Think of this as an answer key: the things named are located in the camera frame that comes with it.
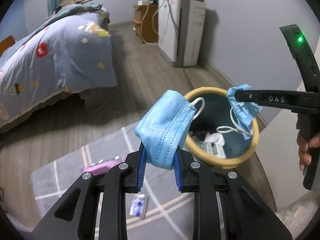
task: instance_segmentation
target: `finger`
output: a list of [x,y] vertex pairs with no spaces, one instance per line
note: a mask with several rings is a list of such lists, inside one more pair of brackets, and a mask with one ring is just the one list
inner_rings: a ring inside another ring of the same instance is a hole
[[317,133],[310,141],[309,141],[310,148],[318,148],[320,147],[320,132]]
[[305,138],[303,138],[302,134],[301,134],[301,130],[298,132],[297,135],[297,144],[299,145],[299,148],[303,151],[303,152],[307,152],[308,151],[308,142]]
[[310,165],[311,163],[311,155],[309,153],[306,153],[304,151],[302,151],[300,148],[299,148],[299,158],[301,160],[301,162],[304,164],[304,165]]
[[305,169],[305,165],[302,163],[302,160],[299,160],[299,168],[300,171],[303,171]]

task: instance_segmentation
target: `mask ear loop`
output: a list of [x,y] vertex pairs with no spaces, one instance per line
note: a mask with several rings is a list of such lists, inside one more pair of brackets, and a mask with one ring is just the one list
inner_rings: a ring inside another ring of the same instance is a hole
[[233,128],[233,127],[230,127],[230,126],[219,126],[217,128],[217,132],[218,133],[229,133],[229,132],[237,132],[237,133],[245,133],[246,135],[248,136],[253,136],[253,134],[247,132],[246,130],[242,129],[241,127],[239,127],[237,125],[237,123],[235,122],[235,120],[233,119],[233,116],[232,116],[232,110],[235,106],[239,106],[240,104],[244,104],[244,102],[241,102],[241,103],[238,103],[238,104],[235,104],[234,106],[231,107],[230,109],[230,119],[231,119],[231,122],[233,123],[233,125],[236,127],[236,128]]
[[195,114],[195,116],[193,117],[192,120],[196,119],[196,118],[199,116],[199,114],[200,114],[200,113],[202,112],[202,110],[204,109],[204,105],[205,105],[205,104],[204,104],[204,99],[203,99],[203,98],[196,98],[192,103],[190,103],[190,106],[195,106],[196,103],[198,103],[200,100],[202,101],[202,105],[201,105],[199,111]]

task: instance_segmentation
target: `yellow trash can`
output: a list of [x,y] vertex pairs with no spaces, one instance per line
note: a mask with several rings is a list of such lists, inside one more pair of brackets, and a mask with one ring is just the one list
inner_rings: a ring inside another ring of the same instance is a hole
[[[216,87],[201,87],[192,90],[185,95],[185,98],[192,102],[198,97],[204,98],[205,107],[201,114],[192,121],[189,130],[216,129],[218,126],[227,125],[234,127],[230,119],[231,106],[226,97],[227,91]],[[245,140],[243,135],[237,132],[224,133],[226,159],[217,158],[215,155],[209,155],[203,151],[193,141],[188,134],[185,145],[201,161],[210,165],[220,166],[224,169],[235,168],[251,157],[255,151],[259,140],[259,128],[256,119],[252,122],[253,136]]]

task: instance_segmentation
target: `wooden floor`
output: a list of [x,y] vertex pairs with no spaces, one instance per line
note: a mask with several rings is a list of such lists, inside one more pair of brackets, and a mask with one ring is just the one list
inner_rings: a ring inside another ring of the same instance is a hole
[[[118,86],[103,114],[92,119],[78,95],[34,112],[24,123],[1,135],[0,186],[8,212],[27,227],[40,220],[29,182],[31,173],[139,119],[168,90],[185,95],[201,86],[221,87],[201,66],[172,68],[157,46],[141,44],[133,24],[110,26]],[[275,211],[273,195],[254,155],[238,172]]]

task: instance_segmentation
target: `trash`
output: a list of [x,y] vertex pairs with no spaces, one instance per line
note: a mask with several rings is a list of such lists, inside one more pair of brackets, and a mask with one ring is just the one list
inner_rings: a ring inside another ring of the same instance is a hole
[[130,207],[130,216],[144,219],[147,213],[148,196],[146,194],[135,194]]
[[225,142],[224,142],[224,138],[223,135],[221,133],[207,133],[204,139],[204,142],[212,142],[212,143],[219,143],[222,146],[224,146]]

